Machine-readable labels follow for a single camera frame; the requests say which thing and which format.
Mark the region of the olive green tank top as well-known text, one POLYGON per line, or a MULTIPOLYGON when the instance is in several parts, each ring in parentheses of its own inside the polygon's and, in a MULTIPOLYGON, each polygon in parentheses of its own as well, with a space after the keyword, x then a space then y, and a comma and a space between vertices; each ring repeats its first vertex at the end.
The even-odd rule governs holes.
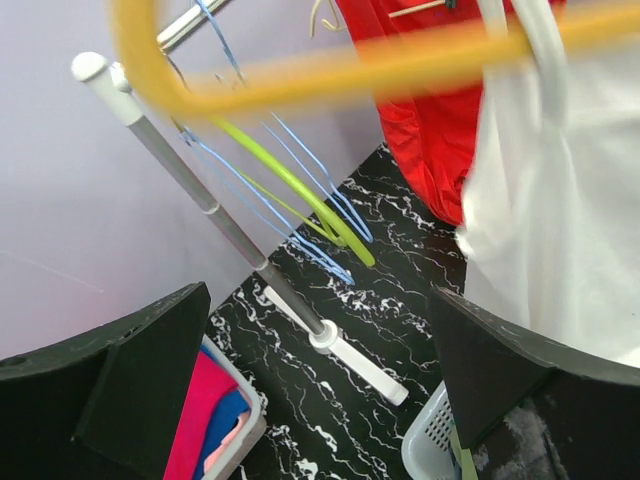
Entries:
POLYGON ((477 480, 478 475, 469 449, 463 449, 455 426, 449 435, 449 451, 455 480, 477 480))

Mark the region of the cream white hanger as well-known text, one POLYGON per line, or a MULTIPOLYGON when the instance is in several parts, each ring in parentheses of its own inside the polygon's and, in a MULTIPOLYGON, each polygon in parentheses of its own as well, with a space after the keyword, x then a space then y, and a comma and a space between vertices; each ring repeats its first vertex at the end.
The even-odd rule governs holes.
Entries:
MULTIPOLYGON (((309 38, 312 39, 316 34, 318 12, 324 0, 315 0, 310 11, 309 16, 309 38)), ((325 30, 333 33, 337 33, 346 29, 346 26, 341 23, 341 17, 338 14, 338 8, 335 1, 327 0, 325 2, 328 5, 329 12, 332 15, 331 19, 322 18, 320 20, 321 27, 325 30)), ((416 6, 407 7, 397 11, 393 11, 388 14, 390 18, 397 18, 401 16, 418 13, 438 6, 445 6, 447 9, 454 9, 457 6, 457 1, 454 0, 437 0, 427 1, 416 6)))

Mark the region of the white pink garment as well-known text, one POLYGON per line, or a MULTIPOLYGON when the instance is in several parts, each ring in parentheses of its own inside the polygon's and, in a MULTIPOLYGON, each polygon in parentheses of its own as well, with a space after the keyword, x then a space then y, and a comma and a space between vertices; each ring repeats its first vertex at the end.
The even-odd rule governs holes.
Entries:
POLYGON ((559 343, 639 363, 639 41, 569 57, 517 1, 532 62, 484 73, 457 243, 465 297, 559 343))

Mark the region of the red tank top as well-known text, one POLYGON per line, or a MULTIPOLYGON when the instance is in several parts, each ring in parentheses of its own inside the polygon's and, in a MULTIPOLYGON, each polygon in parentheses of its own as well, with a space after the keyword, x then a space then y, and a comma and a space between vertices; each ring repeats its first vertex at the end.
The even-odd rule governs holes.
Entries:
MULTIPOLYGON (((457 1, 395 17, 418 1, 345 0, 337 3, 356 46, 389 37, 481 17, 475 0, 457 1)), ((376 108, 391 154, 410 187, 447 224, 463 222, 461 191, 471 166, 483 86, 439 95, 378 101, 376 108)))

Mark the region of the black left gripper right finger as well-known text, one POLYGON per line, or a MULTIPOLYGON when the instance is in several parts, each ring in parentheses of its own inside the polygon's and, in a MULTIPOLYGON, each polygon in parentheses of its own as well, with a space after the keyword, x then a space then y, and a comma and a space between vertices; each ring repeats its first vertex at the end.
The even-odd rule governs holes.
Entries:
POLYGON ((481 479, 636 479, 639 370, 444 288, 428 316, 460 444, 481 479))

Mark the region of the yellow hanger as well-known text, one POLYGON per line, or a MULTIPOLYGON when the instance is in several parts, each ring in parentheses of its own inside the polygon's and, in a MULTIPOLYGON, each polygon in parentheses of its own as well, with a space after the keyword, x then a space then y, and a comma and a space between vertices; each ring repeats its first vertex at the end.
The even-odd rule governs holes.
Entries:
POLYGON ((347 49, 252 65, 250 83, 230 90, 209 76, 179 78, 161 51, 156 1, 113 1, 108 7, 112 38, 125 75, 153 108, 180 120, 267 110, 303 102, 349 101, 360 95, 403 97, 478 81, 490 66, 521 62, 533 54, 533 37, 518 21, 491 34, 481 21, 413 32, 347 49))

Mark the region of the neon green hanger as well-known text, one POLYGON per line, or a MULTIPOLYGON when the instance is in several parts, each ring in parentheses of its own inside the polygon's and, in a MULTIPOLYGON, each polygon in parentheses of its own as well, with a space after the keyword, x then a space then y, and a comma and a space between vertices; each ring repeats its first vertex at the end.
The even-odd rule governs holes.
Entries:
POLYGON ((304 200, 316 213, 319 219, 327 223, 333 230, 339 244, 351 249, 365 266, 372 267, 375 264, 373 255, 363 244, 357 234, 266 148, 243 132, 239 127, 233 125, 227 120, 222 118, 211 118, 210 122, 253 154, 288 187, 290 187, 302 200, 304 200))

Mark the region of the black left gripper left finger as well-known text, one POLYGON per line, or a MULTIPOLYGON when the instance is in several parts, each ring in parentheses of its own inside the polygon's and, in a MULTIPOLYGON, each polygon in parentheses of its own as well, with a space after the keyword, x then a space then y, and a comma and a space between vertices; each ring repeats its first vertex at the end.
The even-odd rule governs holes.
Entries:
POLYGON ((2 478, 162 478, 209 307, 192 283, 2 360, 2 478))

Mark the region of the light blue wire hanger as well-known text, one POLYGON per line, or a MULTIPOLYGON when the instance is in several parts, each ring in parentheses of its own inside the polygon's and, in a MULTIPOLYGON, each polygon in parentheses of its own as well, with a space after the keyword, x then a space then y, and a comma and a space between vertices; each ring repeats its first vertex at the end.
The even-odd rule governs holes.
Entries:
POLYGON ((368 224, 356 210, 352 202, 342 194, 337 185, 334 183, 331 174, 326 165, 317 157, 317 155, 307 146, 307 144, 274 112, 270 113, 272 119, 284 130, 284 132, 295 142, 302 151, 311 159, 315 166, 319 169, 326 180, 326 184, 330 187, 328 190, 325 185, 311 172, 311 170, 302 162, 299 156, 293 152, 288 143, 283 140, 266 121, 261 120, 261 126, 266 129, 269 134, 289 153, 297 165, 306 173, 312 182, 327 196, 334 207, 348 221, 351 227, 364 239, 367 243, 372 243, 374 237, 369 229, 368 224))

